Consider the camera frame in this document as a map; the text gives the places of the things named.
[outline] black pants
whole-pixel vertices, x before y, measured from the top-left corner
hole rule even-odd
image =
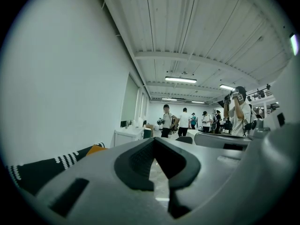
[[[181,137],[182,133],[183,136],[185,137],[187,135],[188,128],[187,127],[179,127],[178,129],[178,136]]]
[[[161,137],[168,138],[168,135],[169,135],[170,131],[171,130],[169,128],[163,128],[163,131],[161,132]]]
[[[210,131],[210,127],[204,127],[204,126],[203,126],[202,131],[203,131],[204,133],[208,133],[208,132]]]
[[[219,133],[219,129],[220,129],[220,124],[217,123],[216,130],[215,130],[215,134],[218,134],[218,133]]]

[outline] window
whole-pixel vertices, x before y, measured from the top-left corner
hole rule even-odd
[[[121,121],[135,119],[135,107],[138,89],[139,88],[133,81],[133,79],[130,76],[128,76]]]
[[[145,109],[145,95],[142,94],[142,102],[141,102],[141,110],[140,110],[140,117],[142,118],[144,116],[144,109]]]
[[[147,107],[148,107],[148,98],[146,97],[145,98],[145,107],[144,107],[144,116],[145,116],[145,119],[146,119],[146,115],[147,115]]]

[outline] table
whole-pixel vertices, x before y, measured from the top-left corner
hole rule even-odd
[[[114,131],[114,146],[120,146],[129,142],[144,139],[144,127],[134,128],[129,126],[128,128],[121,127]]]
[[[196,143],[195,143],[195,135],[197,134],[197,133],[200,133],[198,130],[194,130],[194,129],[188,129],[187,130],[187,136],[188,137],[191,137],[192,139],[193,139],[193,144],[194,145],[196,145]]]

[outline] white ceiling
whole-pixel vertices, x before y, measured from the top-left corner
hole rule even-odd
[[[255,89],[291,57],[251,0],[105,2],[152,99],[219,101],[228,93],[220,84]],[[197,83],[166,83],[166,76]]]

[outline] white t-shirt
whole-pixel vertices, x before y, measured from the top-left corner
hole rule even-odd
[[[206,121],[206,123],[202,122],[202,127],[210,127],[210,123],[208,122],[209,120],[211,120],[211,115],[207,114],[206,116],[203,116],[203,121]]]
[[[233,107],[229,112],[228,115],[233,118],[233,126],[232,126],[232,135],[233,136],[244,136],[244,128],[247,123],[250,123],[250,117],[251,117],[251,108],[249,104],[243,103],[240,105],[240,108],[244,114],[244,120],[238,119],[238,116],[236,115],[235,112],[235,107]]]
[[[163,128],[170,128],[171,124],[172,124],[172,113],[165,113],[163,120],[165,120],[165,123],[163,124]]]
[[[188,128],[188,121],[189,121],[189,114],[187,112],[182,112],[179,116],[180,124],[179,127],[181,128]]]

